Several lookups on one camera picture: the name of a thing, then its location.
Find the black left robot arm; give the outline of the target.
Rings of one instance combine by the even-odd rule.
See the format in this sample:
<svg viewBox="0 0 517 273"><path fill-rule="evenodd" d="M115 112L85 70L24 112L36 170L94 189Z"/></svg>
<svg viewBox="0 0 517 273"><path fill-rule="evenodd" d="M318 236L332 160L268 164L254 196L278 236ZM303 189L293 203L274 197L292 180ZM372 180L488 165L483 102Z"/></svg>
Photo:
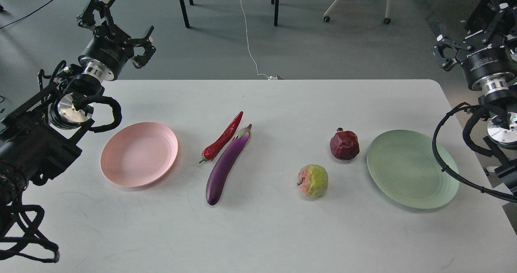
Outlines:
<svg viewBox="0 0 517 273"><path fill-rule="evenodd" d="M59 261L59 246L40 232L45 211L22 202L30 183L44 185L81 155L78 142L87 132L114 130L122 122L120 104L104 95L102 83L118 79L131 61L137 69L156 52L150 37L132 38L111 15L116 0L90 0L77 17L92 39L78 64L61 61L53 73L38 73L40 91L1 123L1 259L21 256L43 263Z"/></svg>

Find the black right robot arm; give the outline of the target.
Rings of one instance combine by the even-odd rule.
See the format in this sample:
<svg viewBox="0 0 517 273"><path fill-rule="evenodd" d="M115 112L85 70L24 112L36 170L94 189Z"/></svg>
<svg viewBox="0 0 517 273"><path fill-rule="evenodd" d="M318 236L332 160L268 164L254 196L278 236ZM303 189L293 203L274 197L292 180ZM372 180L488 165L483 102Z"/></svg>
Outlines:
<svg viewBox="0 0 517 273"><path fill-rule="evenodd" d="M451 109L439 122L432 136L432 153L441 170L454 179L482 193L507 202L516 202L516 159L509 159L504 150L516 150L516 26L510 27L504 19L516 17L516 6L504 0L490 0L494 16L490 23L462 40L450 38L444 26L433 47L433 54L444 71L455 65L462 69L470 90L480 91L477 105L461 103ZM462 132L463 141L473 151L494 157L499 166L496 176L509 193L477 185L454 172L445 163L437 149L441 127L456 113L470 113Z"/></svg>

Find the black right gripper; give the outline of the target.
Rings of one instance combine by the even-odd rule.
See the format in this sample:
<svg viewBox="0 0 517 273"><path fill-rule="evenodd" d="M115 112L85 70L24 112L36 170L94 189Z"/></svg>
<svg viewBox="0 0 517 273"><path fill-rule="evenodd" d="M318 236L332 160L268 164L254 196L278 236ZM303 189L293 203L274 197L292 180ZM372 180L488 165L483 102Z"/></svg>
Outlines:
<svg viewBox="0 0 517 273"><path fill-rule="evenodd" d="M481 91L480 81L496 74L502 74L507 83L513 81L513 59L507 46L506 36L516 38L516 24L508 27L502 20L511 13L516 21L516 5L510 6L504 0L490 0L495 15L482 33L471 34L463 41L454 40L444 24L440 23L439 34L432 52L439 67L445 72L460 64L469 90Z"/></svg>

